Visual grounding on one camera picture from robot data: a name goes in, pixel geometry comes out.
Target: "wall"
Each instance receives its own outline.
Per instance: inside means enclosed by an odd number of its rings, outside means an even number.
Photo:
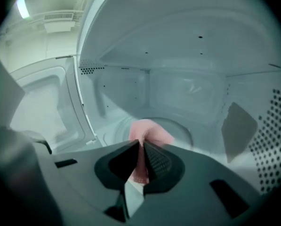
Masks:
[[[24,37],[3,41],[0,38],[0,60],[8,72],[32,63],[76,54],[78,30],[47,34],[35,31]]]

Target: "ceiling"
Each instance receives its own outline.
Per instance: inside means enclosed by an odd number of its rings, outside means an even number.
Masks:
[[[51,13],[72,12],[75,26],[80,25],[80,19],[88,0],[25,0],[30,14],[28,19],[22,19],[16,4],[0,28],[0,37],[6,41],[30,32],[44,30],[44,15]]]

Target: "pink fabric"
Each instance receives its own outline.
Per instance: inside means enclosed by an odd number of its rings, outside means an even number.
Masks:
[[[158,146],[171,144],[174,138],[162,126],[149,119],[135,121],[129,134],[129,140],[139,140],[140,147],[138,152],[138,161],[131,178],[133,181],[141,184],[148,184],[149,177],[145,166],[144,141],[152,142]]]

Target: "white plastic panel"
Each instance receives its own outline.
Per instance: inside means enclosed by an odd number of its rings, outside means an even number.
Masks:
[[[89,65],[78,69],[85,114],[96,133],[145,105],[147,75],[126,67]]]
[[[85,11],[87,11],[87,13],[84,13],[85,15],[82,18],[82,22],[81,22],[82,26],[78,36],[78,43],[77,43],[78,55],[81,54],[86,36],[88,34],[89,27],[92,25],[92,22],[104,1],[105,0],[88,0],[88,3],[85,7]]]
[[[213,123],[220,110],[225,77],[186,70],[151,70],[150,106]]]
[[[81,61],[228,75],[281,67],[281,28],[261,0],[106,0],[88,28]]]
[[[211,157],[232,169],[262,193],[266,193],[268,187],[270,187],[271,190],[274,186],[280,184],[276,178],[277,170],[279,172],[278,178],[281,177],[281,167],[279,166],[281,163],[281,139],[277,139],[278,135],[281,137],[281,131],[279,131],[281,123],[278,121],[277,128],[275,129],[275,125],[271,125],[271,120],[267,121],[268,117],[271,118],[268,111],[271,111],[271,106],[274,106],[271,104],[271,100],[273,100],[274,96],[273,90],[281,91],[281,72],[227,77],[226,97],[223,102],[222,115],[219,117],[219,123],[215,128],[213,147],[210,154]],[[258,132],[255,134],[255,139],[252,139],[249,145],[255,143],[258,137],[261,148],[258,149],[260,154],[256,158],[248,146],[241,155],[237,156],[231,163],[227,163],[221,127],[223,120],[227,116],[228,108],[233,102],[240,105],[258,122]],[[264,161],[263,165],[261,165],[259,156],[261,156],[261,159]]]
[[[40,133],[53,153],[101,146],[83,112],[73,62],[48,59],[11,74],[26,92],[11,127]]]
[[[15,112],[11,128],[40,133],[52,150],[65,148],[85,136],[68,88],[61,89],[67,87],[65,75],[62,67],[55,67],[17,81],[26,94]]]

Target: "ceiling light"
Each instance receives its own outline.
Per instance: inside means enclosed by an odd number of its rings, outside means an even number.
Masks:
[[[22,18],[29,17],[29,13],[26,8],[25,0],[17,0],[17,7],[19,9],[19,12],[20,12]]]

